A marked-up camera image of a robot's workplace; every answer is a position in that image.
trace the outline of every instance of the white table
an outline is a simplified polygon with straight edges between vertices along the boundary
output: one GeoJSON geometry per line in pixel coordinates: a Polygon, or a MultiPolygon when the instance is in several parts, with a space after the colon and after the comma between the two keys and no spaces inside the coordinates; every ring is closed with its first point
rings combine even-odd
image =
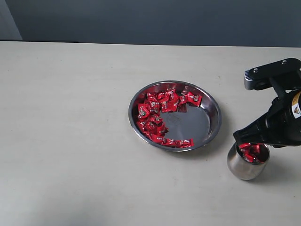
{"type": "Polygon", "coordinates": [[[244,70],[288,57],[301,48],[0,42],[0,225],[300,225],[299,147],[271,148],[253,182],[226,164],[232,133],[276,96],[245,90],[244,70]],[[134,133],[129,102],[160,80],[216,99],[210,145],[169,153],[134,133]]]}

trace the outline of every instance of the metal cup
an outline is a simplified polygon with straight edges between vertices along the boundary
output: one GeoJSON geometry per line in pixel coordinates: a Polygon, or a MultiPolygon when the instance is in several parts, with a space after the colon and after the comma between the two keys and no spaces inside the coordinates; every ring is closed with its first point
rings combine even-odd
{"type": "Polygon", "coordinates": [[[262,163],[252,163],[245,160],[242,152],[235,143],[230,149],[227,157],[227,164],[230,171],[239,179],[252,180],[259,176],[269,160],[268,146],[261,144],[260,156],[262,163]]]}

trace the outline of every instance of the metal bowl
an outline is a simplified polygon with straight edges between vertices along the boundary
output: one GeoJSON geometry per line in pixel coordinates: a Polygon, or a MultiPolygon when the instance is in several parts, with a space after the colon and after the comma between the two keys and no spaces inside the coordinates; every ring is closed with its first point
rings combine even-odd
{"type": "Polygon", "coordinates": [[[220,108],[213,97],[200,87],[183,81],[159,81],[144,87],[133,97],[128,109],[128,117],[134,131],[139,137],[153,146],[171,152],[184,152],[205,146],[217,135],[222,123],[220,108]],[[173,148],[156,144],[145,137],[136,126],[138,115],[137,105],[138,103],[143,103],[146,93],[166,91],[169,89],[176,89],[176,92],[179,93],[186,90],[194,95],[202,96],[200,107],[187,105],[186,113],[173,112],[160,114],[166,127],[169,129],[169,132],[165,134],[164,138],[175,140],[192,138],[194,143],[192,147],[173,148]]]}

